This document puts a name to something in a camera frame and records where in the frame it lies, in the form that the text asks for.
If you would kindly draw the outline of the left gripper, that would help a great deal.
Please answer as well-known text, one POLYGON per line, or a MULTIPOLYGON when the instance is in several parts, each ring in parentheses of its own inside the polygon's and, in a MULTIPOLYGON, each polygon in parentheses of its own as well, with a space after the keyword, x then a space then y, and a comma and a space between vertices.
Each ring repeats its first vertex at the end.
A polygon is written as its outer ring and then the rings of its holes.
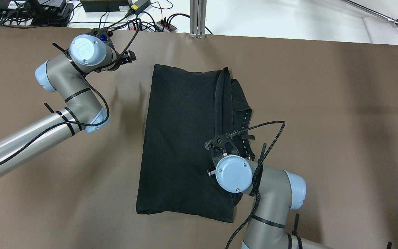
POLYGON ((97 45, 94 46, 96 50, 95 58, 97 59, 97 63, 91 66, 93 67, 93 69, 91 70, 92 72, 115 71, 120 68, 120 66, 125 64, 131 64, 137 60, 135 53, 128 49, 128 47, 134 41, 137 33, 132 36, 126 48, 123 49, 122 52, 119 52, 115 49, 112 41, 113 31, 114 30, 106 27, 93 28, 92 30, 90 30, 89 35, 91 37, 95 37, 95 41, 97 42, 97 45), (101 62, 98 62, 98 54, 102 51, 102 49, 99 49, 99 47, 101 47, 101 44, 106 49, 106 55, 101 62))

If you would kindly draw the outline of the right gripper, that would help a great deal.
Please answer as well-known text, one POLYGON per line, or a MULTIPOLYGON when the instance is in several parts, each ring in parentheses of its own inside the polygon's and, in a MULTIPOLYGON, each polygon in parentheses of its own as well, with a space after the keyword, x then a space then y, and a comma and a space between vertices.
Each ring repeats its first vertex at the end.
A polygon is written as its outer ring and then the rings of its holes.
POLYGON ((238 137, 240 135, 241 132, 228 132, 222 135, 216 135, 216 137, 204 143, 204 148, 206 150, 210 150, 214 165, 218 164, 218 162, 227 155, 237 155, 243 158, 245 157, 245 155, 237 148, 234 142, 234 137, 238 137))

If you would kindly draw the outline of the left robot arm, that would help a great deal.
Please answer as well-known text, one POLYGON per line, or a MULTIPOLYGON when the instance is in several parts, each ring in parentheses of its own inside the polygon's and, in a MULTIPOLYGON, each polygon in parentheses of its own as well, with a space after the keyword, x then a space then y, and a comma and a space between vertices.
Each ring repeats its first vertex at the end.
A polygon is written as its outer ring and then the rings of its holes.
POLYGON ((65 107, 49 108, 41 120, 0 140, 0 178, 80 131, 92 133, 109 122, 106 100, 86 80, 91 72, 115 71, 136 60, 134 52, 116 51, 111 40, 116 27, 93 28, 76 36, 68 49, 35 71, 38 83, 58 92, 65 107))

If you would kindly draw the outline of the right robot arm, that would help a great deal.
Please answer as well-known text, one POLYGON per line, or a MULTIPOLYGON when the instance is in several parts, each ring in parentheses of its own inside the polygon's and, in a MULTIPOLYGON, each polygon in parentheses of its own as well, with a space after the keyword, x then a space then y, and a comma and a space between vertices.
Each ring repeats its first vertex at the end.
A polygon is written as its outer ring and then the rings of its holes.
POLYGON ((253 214, 247 222, 242 249, 325 249, 326 246, 297 235, 299 216, 291 233, 285 232, 289 210, 299 209, 305 200, 305 180, 294 173, 261 166, 243 158, 234 143, 238 132, 216 136, 204 148, 210 150, 215 169, 208 172, 230 193, 253 194, 253 214))

